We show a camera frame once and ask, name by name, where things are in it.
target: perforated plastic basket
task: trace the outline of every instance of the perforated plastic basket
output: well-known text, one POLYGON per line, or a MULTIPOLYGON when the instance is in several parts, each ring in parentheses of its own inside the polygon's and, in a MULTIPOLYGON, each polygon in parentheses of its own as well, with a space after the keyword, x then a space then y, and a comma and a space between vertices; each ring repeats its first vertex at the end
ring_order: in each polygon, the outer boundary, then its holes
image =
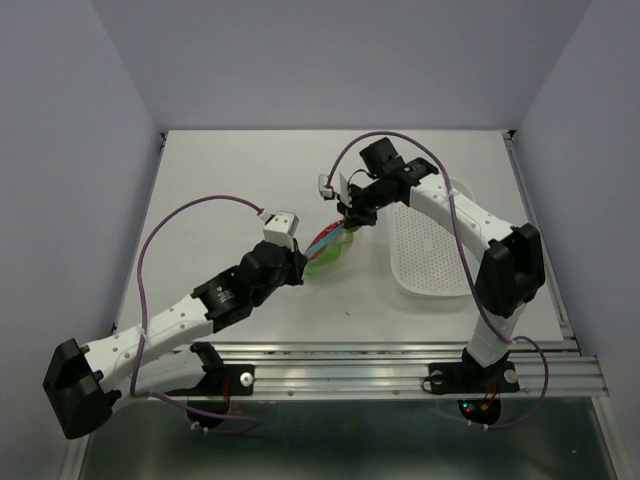
MULTIPOLYGON (((454 178, 451 183, 475 201, 466 184, 454 178)), ((419 297, 469 295, 453 236, 434 220, 401 203, 387 211, 391 271, 400 290, 419 297)), ((465 253, 475 278, 478 262, 468 250, 465 253)))

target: purple cable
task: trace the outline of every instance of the purple cable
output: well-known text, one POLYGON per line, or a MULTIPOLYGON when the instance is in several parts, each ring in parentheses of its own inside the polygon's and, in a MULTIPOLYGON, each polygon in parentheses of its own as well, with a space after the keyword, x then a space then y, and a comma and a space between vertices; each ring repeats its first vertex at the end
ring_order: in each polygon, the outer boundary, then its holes
MULTIPOLYGON (((149 236, 147 237, 147 239, 145 240, 144 244, 142 245, 142 248, 140 249, 140 255, 138 256, 138 265, 136 268, 136 278, 138 281, 138 292, 140 293, 140 307, 142 309, 142 329, 143 331, 146 333, 147 332, 147 328, 149 326, 149 311, 147 308, 147 295, 145 293, 144 290, 144 282, 142 279, 142 264, 144 262, 144 257, 147 253, 147 249, 149 248, 149 245, 151 244, 151 241, 153 240, 153 238, 156 236, 156 234, 160 231, 160 229, 162 227, 164 227, 169 220, 171 220, 173 217, 175 217, 176 215, 178 215, 180 212, 186 210, 189 207, 193 207, 194 205, 198 205, 200 203, 204 203, 204 202, 208 202, 211 200, 229 200, 232 202, 238 202, 238 203, 242 203, 243 205, 246 205, 252 209, 254 209, 258 215, 260 215, 263 212, 263 209, 258 207, 256 204, 245 200, 243 198, 239 198, 239 197, 234 197, 232 195, 210 195, 208 197, 202 197, 202 198, 198 198, 196 200, 192 200, 188 203, 185 203, 184 205, 182 205, 181 207, 176 208, 173 212, 171 212, 169 215, 167 215, 164 219, 162 219, 162 221, 153 229, 153 231, 149 234, 149 236)), ((136 392, 136 383, 138 382, 138 373, 140 371, 140 366, 142 364, 142 354, 144 352, 144 345, 145 345, 145 339, 143 335, 140 335, 140 341, 138 342, 138 350, 136 352, 136 357, 134 359, 134 363, 133 363, 133 372, 131 373, 131 383, 129 385, 129 394, 131 395, 132 398, 149 398, 149 397, 153 397, 156 398, 158 400, 162 400, 163 402, 169 403, 171 405, 174 405, 176 407, 182 408, 183 410, 186 410, 188 412, 191 413, 195 413, 197 415, 202 415, 203 417, 208 417, 208 418, 216 418, 219 420, 237 420, 237 421, 243 421, 243 422, 249 422, 250 425, 243 427, 243 428, 239 428, 236 430, 222 430, 222 431, 217 431, 217 430, 211 430, 212 433, 218 433, 218 434, 234 434, 234 433, 243 433, 246 432, 248 430, 251 430, 252 428, 255 428, 260 421, 257 418, 254 417, 249 417, 249 416, 243 416, 243 415, 222 415, 219 413, 212 413, 212 412, 206 412, 204 410, 198 410, 196 408, 190 407, 182 402, 179 402, 177 400, 172 399, 171 397, 169 397, 168 395, 165 395, 163 393, 153 393, 153 392, 136 392)))
POLYGON ((549 363, 547 362, 547 358, 544 352, 542 351, 542 348, 540 348, 540 346, 536 342, 534 342, 532 339, 521 335, 518 337, 514 337, 513 340, 510 340, 504 335, 502 335, 502 333, 491 323, 491 320, 489 320, 489 317, 487 316, 487 313, 485 312, 484 307, 482 306, 482 302, 480 301, 480 297, 478 296, 478 291, 476 290, 476 286, 473 282, 473 276, 471 275, 471 269, 469 268, 469 262, 467 261, 467 256, 465 255, 464 248, 462 246, 462 235, 460 234, 460 230, 458 226, 458 214, 456 212, 456 203, 453 198, 453 195, 450 194, 453 188, 453 186, 451 185, 451 179, 449 178, 447 169, 444 167, 444 164, 440 161, 440 159, 431 150, 429 150, 427 147, 422 145, 420 142, 402 133, 392 132, 387 130, 368 132, 354 138, 347 144, 346 147, 342 149, 342 151, 338 155, 338 158, 336 158, 336 161, 331 167, 331 171, 329 172, 329 176, 327 177, 327 184, 325 185, 325 187, 331 187, 331 180, 333 179, 333 176, 335 175, 336 170, 338 170, 338 165, 340 164, 344 156, 347 154, 347 152, 351 149, 351 147, 353 147, 359 141, 364 140, 365 138, 377 137, 377 136, 396 137, 396 138, 405 140, 411 143, 412 145, 414 145, 415 147, 417 147, 418 149, 420 149, 426 155, 428 155, 431 158, 431 160, 433 160, 435 164, 438 166, 438 168, 440 169, 440 173, 444 178, 444 183, 445 183, 445 186, 447 187, 447 193, 449 194, 448 195, 449 210, 451 211, 451 224, 453 226, 453 238, 455 239, 456 247, 458 249, 458 254, 460 255, 460 261, 462 262, 462 269, 464 270, 465 277, 467 278, 467 283, 469 284, 469 289, 471 290, 471 296, 473 297, 473 301, 475 302, 476 307, 478 308, 478 312, 480 313, 482 320, 487 325, 487 327, 489 327, 489 329, 495 334, 495 336, 498 337, 507 345, 517 340, 524 340, 526 342, 529 342, 540 355, 540 359, 542 360, 542 365, 544 367, 544 385, 542 387, 540 397, 538 398, 538 401, 536 402, 534 407, 531 409, 529 413, 527 413, 526 415, 523 415, 517 420, 514 420, 513 422, 508 422, 501 425, 495 425, 489 428, 501 429, 501 428, 508 428, 508 427, 517 425, 520 422, 529 418, 529 416, 531 416, 535 411, 537 411, 542 405, 542 401, 544 400, 544 397, 547 394, 547 389, 549 386, 549 363))

